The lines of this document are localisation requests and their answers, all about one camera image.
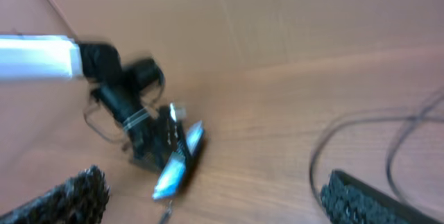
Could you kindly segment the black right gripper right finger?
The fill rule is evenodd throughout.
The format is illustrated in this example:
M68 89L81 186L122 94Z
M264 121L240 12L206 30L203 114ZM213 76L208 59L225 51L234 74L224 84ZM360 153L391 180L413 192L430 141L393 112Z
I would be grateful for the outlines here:
M320 202L334 224L441 224L342 170L332 171Z

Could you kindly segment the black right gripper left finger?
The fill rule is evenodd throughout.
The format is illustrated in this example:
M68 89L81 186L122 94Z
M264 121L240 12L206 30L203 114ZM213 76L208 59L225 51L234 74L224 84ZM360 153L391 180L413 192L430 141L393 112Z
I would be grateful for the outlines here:
M101 223L110 199L105 173L90 166L1 215L1 224Z

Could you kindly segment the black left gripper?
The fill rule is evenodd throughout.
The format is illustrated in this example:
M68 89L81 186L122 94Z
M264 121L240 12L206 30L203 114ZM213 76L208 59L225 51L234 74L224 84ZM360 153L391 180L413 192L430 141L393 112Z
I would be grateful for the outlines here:
M161 172L158 189L178 188L194 165L182 121L170 117L169 105L154 109L142 104L138 94L123 86L102 85L92 98L103 106L124 131L133 150L130 162L152 172Z

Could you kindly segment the Samsung Galaxy smartphone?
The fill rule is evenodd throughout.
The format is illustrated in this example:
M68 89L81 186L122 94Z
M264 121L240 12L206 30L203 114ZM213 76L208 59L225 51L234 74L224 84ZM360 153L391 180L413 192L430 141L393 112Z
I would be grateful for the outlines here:
M203 122L195 122L187 131L177 122L176 136L178 147L171 153L160 174L152 194L153 200L172 198L180 191L200 157L205 138Z

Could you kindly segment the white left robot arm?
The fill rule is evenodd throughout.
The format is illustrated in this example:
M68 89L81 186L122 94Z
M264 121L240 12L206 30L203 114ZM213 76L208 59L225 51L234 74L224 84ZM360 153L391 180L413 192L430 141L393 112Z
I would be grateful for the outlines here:
M123 65L106 42L77 42L64 35L2 35L1 79L85 78L94 104L110 112L133 150L133 159L160 172L153 198L175 194L196 163L204 128L183 128L185 111L174 103L155 107L142 96L164 89L165 77L151 57Z

